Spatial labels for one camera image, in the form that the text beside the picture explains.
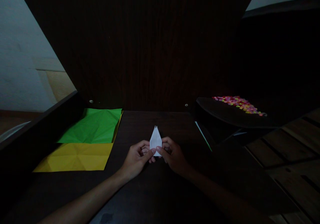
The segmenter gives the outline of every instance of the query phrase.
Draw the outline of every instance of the wooden floor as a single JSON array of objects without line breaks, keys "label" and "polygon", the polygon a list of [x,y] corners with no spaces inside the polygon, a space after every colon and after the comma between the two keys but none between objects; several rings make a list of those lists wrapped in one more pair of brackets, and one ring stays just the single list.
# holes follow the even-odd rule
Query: wooden floor
[{"label": "wooden floor", "polygon": [[32,121],[41,115],[38,112],[0,110],[0,135],[22,123]]},{"label": "wooden floor", "polygon": [[245,148],[300,209],[270,218],[278,224],[320,223],[320,109]]}]

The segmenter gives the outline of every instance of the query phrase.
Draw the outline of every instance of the forearm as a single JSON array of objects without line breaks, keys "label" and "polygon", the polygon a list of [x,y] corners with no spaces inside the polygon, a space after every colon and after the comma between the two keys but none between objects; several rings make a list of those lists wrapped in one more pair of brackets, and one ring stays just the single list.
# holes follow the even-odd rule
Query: forearm
[{"label": "forearm", "polygon": [[246,201],[204,175],[192,170],[186,174],[185,178],[206,194],[232,223],[273,223],[271,219],[250,206]]},{"label": "forearm", "polygon": [[87,223],[129,179],[119,170],[95,188],[47,216],[39,223]]}]

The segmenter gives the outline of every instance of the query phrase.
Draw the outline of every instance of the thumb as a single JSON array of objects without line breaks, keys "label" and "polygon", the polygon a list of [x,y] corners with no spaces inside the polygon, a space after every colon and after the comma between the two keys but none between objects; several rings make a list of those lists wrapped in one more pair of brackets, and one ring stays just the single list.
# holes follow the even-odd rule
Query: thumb
[{"label": "thumb", "polygon": [[151,150],[149,150],[143,157],[143,163],[146,163],[151,157],[153,157],[153,155],[155,154],[156,149],[152,148]]},{"label": "thumb", "polygon": [[170,158],[170,154],[168,152],[166,152],[166,150],[161,148],[160,146],[157,146],[156,150],[157,150],[157,152],[159,152],[160,155],[162,155],[162,157],[164,158],[166,163],[168,163],[168,160]]}]

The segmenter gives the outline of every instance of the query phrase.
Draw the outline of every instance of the colorful beads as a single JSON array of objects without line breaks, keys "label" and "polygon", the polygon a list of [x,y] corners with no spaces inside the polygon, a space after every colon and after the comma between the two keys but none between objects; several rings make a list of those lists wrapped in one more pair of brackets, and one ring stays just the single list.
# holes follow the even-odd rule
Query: colorful beads
[{"label": "colorful beads", "polygon": [[240,96],[214,96],[215,100],[222,101],[228,105],[235,105],[237,108],[244,110],[248,114],[258,114],[259,116],[267,116],[266,113],[258,111],[254,105],[250,104],[246,99],[240,98]]}]

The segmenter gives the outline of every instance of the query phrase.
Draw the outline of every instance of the folded paper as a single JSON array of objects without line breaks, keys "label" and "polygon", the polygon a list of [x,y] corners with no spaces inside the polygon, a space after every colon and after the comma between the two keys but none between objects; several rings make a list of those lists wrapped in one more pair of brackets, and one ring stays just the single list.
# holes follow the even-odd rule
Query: folded paper
[{"label": "folded paper", "polygon": [[[150,139],[150,149],[156,148],[157,146],[162,147],[162,140],[161,140],[158,127],[155,126]],[[156,152],[153,156],[161,156],[161,155],[158,152]]]},{"label": "folded paper", "polygon": [[120,119],[114,129],[111,143],[64,143],[45,157],[33,172],[102,171],[117,136]]},{"label": "folded paper", "polygon": [[70,127],[58,143],[111,143],[121,109],[85,109],[84,117]]}]

